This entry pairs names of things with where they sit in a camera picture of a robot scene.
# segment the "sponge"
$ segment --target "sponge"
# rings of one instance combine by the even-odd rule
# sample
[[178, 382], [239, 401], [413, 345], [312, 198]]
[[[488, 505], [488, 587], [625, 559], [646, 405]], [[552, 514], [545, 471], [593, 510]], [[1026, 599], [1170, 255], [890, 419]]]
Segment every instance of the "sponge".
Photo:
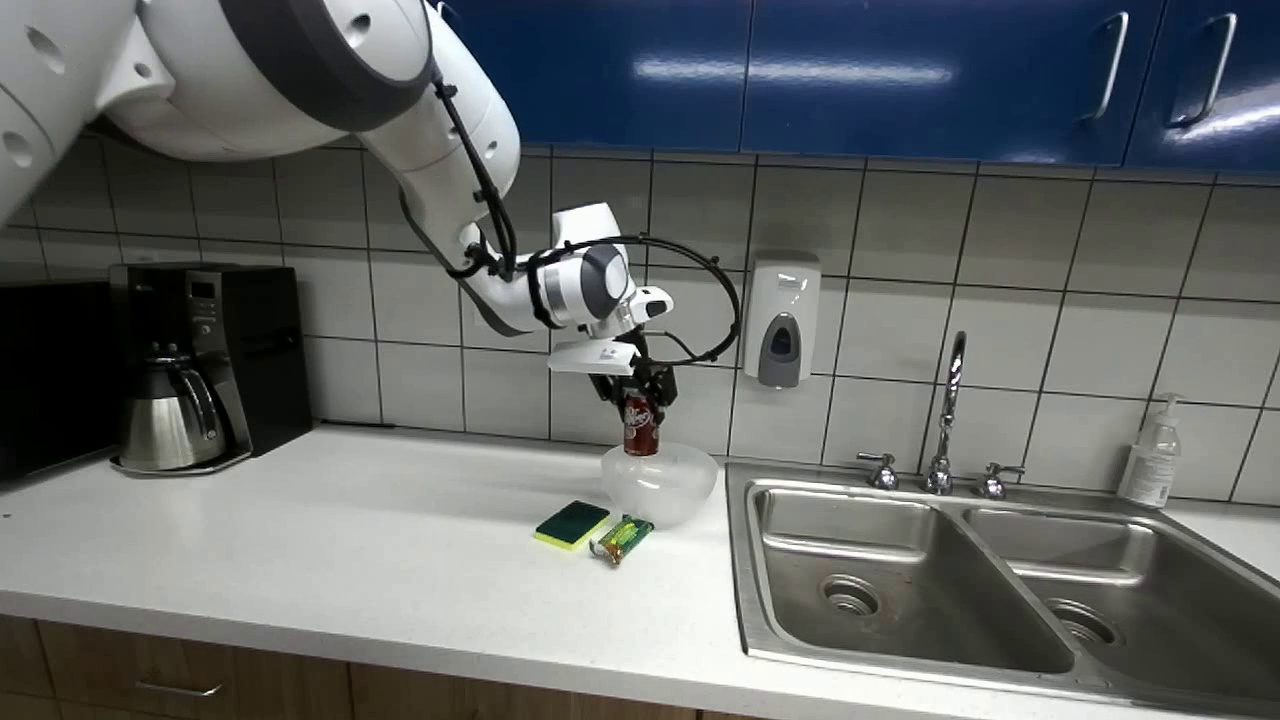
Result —
[[573, 552], [593, 528], [600, 528], [600, 521], [610, 514], [610, 508], [573, 498], [566, 505], [557, 514], [547, 514], [545, 523], [536, 523], [536, 539], [552, 544], [562, 552]]

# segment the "cabinet handle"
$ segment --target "cabinet handle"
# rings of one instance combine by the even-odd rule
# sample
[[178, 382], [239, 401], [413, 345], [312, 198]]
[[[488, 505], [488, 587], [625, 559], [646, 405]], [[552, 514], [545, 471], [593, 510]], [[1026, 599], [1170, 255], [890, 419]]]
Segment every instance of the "cabinet handle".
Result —
[[1087, 110], [1087, 118], [1105, 118], [1118, 97], [1118, 79], [1121, 79], [1121, 64], [1126, 64], [1126, 45], [1127, 45], [1127, 13], [1118, 13], [1118, 45], [1113, 45], [1113, 59], [1108, 59], [1108, 79], [1105, 79], [1105, 97], [1096, 100], [1096, 106]]
[[152, 693], [152, 696], [181, 696], [181, 700], [218, 700], [224, 693], [224, 685], [208, 685], [208, 689], [181, 689], [181, 685], [134, 685], [142, 693]]
[[1212, 105], [1217, 105], [1217, 93], [1225, 89], [1225, 77], [1229, 77], [1229, 64], [1233, 64], [1233, 47], [1237, 47], [1237, 29], [1239, 29], [1239, 15], [1237, 13], [1225, 13], [1212, 21], [1212, 29], [1225, 25], [1225, 45], [1217, 47], [1217, 64], [1212, 64], [1212, 79], [1209, 79], [1209, 93], [1202, 100], [1202, 106], [1191, 106], [1188, 116], [1177, 116], [1174, 123], [1182, 127], [1191, 127], [1202, 123]]

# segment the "red object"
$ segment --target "red object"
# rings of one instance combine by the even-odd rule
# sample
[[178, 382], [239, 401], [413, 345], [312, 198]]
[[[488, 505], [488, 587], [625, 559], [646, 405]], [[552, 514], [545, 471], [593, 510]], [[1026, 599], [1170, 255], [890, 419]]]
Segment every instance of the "red object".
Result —
[[628, 457], [655, 457], [655, 424], [660, 411], [646, 391], [625, 396], [625, 451]]

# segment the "coffee carafe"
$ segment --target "coffee carafe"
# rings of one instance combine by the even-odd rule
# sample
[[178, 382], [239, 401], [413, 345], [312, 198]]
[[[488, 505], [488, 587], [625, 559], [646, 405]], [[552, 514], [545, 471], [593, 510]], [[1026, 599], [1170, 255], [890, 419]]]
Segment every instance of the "coffee carafe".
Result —
[[230, 451], [222, 405], [189, 350], [156, 345], [137, 365], [115, 466], [127, 474], [193, 471]]

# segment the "wooden lower cabinet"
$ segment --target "wooden lower cabinet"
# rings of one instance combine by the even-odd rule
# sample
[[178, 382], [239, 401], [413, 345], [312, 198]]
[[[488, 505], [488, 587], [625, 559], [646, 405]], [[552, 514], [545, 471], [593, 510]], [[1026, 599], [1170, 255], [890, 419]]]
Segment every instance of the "wooden lower cabinet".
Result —
[[358, 720], [695, 720], [689, 707], [353, 669]]
[[547, 689], [0, 618], [0, 720], [733, 720]]
[[60, 720], [54, 700], [39, 696], [0, 696], [6, 720]]
[[349, 720], [349, 669], [218, 645], [39, 622], [55, 696], [178, 720]]
[[0, 616], [0, 696], [54, 696], [35, 622]]

